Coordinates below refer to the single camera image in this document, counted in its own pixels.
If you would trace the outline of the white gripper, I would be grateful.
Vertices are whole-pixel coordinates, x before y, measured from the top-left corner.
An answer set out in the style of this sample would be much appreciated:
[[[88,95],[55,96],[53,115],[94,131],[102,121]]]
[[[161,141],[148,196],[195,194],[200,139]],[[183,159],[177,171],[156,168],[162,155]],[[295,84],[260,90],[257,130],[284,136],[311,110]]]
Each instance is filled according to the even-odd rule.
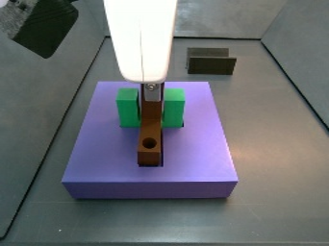
[[[145,99],[161,100],[179,0],[105,0],[116,57],[126,81],[145,84]]]

